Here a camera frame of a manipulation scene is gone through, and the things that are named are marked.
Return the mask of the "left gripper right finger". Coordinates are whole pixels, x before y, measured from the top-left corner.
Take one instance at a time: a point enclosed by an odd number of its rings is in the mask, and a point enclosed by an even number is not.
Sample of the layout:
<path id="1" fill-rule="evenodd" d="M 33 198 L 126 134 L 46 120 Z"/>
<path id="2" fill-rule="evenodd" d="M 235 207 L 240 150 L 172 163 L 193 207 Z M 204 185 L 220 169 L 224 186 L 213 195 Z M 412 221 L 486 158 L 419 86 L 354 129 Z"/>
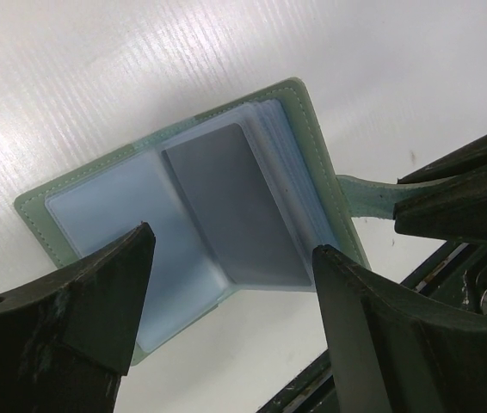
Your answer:
<path id="1" fill-rule="evenodd" d="M 329 245 L 312 266 L 341 412 L 487 412 L 487 304 L 431 299 Z"/>

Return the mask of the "sage green card holder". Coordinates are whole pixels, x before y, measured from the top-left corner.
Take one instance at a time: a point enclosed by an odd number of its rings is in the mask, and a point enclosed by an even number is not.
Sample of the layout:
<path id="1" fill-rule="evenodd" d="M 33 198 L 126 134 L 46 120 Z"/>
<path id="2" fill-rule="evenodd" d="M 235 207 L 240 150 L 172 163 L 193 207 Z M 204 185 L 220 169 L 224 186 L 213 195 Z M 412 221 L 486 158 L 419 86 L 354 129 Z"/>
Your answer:
<path id="1" fill-rule="evenodd" d="M 136 225 L 156 237 L 133 362 L 240 290 L 314 289 L 311 254 L 367 259 L 353 218 L 401 192 L 337 175 L 304 84 L 289 78 L 27 191 L 15 209 L 59 267 Z"/>

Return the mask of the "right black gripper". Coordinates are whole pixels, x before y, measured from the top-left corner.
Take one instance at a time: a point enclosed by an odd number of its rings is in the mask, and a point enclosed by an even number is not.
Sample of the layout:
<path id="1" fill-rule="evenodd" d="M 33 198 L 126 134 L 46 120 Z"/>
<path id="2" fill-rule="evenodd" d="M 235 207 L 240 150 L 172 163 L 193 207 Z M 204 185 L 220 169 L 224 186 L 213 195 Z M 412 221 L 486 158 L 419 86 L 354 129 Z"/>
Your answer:
<path id="1" fill-rule="evenodd" d="M 444 243 L 401 282 L 416 295 L 399 300 L 398 326 L 487 326 L 487 247 L 479 246 L 487 245 L 487 167 L 474 170 L 485 165 L 487 134 L 398 180 L 415 184 L 468 172 L 394 207 L 396 232 L 463 242 Z"/>

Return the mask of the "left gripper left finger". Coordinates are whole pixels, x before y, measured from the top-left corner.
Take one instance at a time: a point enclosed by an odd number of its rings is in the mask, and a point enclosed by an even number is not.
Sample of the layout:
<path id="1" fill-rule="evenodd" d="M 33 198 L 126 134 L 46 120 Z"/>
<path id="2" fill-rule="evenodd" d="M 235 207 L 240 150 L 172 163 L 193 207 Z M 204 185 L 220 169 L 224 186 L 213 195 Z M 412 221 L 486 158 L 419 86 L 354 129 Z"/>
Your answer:
<path id="1" fill-rule="evenodd" d="M 131 365 L 156 239 L 141 224 L 0 293 L 0 412 L 111 412 Z"/>

